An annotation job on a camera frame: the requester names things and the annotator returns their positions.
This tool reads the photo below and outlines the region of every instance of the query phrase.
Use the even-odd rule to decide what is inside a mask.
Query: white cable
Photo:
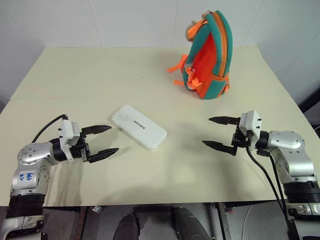
[[[246,221],[247,221],[247,218],[248,218],[248,215],[249,215],[249,212],[250,212],[251,208],[252,208],[252,205],[249,207],[248,211],[246,212],[246,215],[245,215],[245,218],[244,218],[244,221],[243,221],[241,240],[244,240],[244,237],[245,237],[245,225],[246,225]]]

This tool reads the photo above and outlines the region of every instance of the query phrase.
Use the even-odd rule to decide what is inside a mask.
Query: robotic arm
[[[236,130],[232,147],[220,142],[203,141],[207,146],[233,156],[237,154],[238,147],[246,148],[258,166],[259,163],[251,155],[253,149],[257,150],[258,155],[270,157],[271,161],[275,159],[275,177],[279,178],[287,196],[287,204],[279,204],[285,216],[288,211],[294,217],[291,220],[286,217],[289,239],[319,239],[306,238],[320,237],[320,189],[313,162],[305,151],[304,139],[293,131],[261,131],[262,119],[256,111],[243,113],[238,118],[218,116],[209,120],[218,124],[236,125]]]
[[[62,118],[59,138],[49,142],[37,143],[39,135],[56,120]],[[49,187],[50,167],[59,162],[82,158],[84,162],[94,163],[105,159],[118,148],[99,151],[91,155],[85,138],[88,134],[99,134],[111,129],[107,125],[82,128],[76,122],[61,115],[48,123],[32,143],[23,147],[18,155],[18,167],[13,175],[9,208],[2,222],[0,240],[25,239],[46,240],[44,232],[37,232],[44,226],[43,204]]]

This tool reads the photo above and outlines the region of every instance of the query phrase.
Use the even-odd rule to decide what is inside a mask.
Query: table
[[[81,128],[112,126],[88,137],[92,153],[120,150],[96,163],[78,159],[52,167],[46,206],[275,199],[245,149],[234,157],[202,143],[212,140],[230,145],[235,131],[232,125],[208,118],[239,117],[253,109],[262,118],[263,130],[300,133],[320,175],[320,140],[256,46],[234,48],[229,92],[211,100],[173,85],[181,74],[169,74],[166,68],[179,62],[183,53],[188,49],[45,49],[0,115],[0,205],[9,202],[18,151],[62,113]],[[135,107],[168,131],[157,151],[143,148],[112,123],[111,115],[124,105]],[[60,124],[48,128],[39,141],[56,138]],[[276,184],[270,160],[256,158]]]

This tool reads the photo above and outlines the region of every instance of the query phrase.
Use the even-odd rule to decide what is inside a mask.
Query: orange backpack
[[[186,30],[186,39],[192,42],[189,55],[182,55],[180,62],[167,71],[181,69],[183,81],[176,85],[196,91],[202,99],[214,99],[226,93],[229,85],[229,68],[232,58],[232,33],[230,26],[217,10],[202,14]]]

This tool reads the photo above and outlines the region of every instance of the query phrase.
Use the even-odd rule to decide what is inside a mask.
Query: white wall
[[[320,86],[319,0],[0,0],[0,102],[44,47],[189,46],[206,10],[223,12],[235,46],[259,46],[297,104]]]

